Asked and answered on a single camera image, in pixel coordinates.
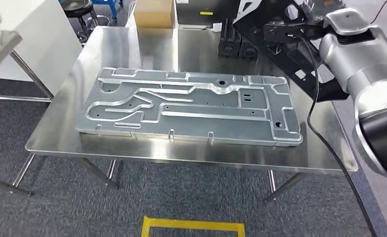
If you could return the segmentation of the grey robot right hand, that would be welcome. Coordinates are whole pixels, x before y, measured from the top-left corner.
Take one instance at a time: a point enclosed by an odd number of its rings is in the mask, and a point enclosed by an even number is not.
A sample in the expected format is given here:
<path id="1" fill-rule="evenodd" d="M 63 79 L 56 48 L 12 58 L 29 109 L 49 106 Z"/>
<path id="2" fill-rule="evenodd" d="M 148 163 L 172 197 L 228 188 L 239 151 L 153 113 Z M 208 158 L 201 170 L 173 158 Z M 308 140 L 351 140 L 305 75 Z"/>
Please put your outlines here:
<path id="1" fill-rule="evenodd" d="M 309 25 L 322 24 L 326 14 L 346 8 L 342 0 L 295 0 Z"/>

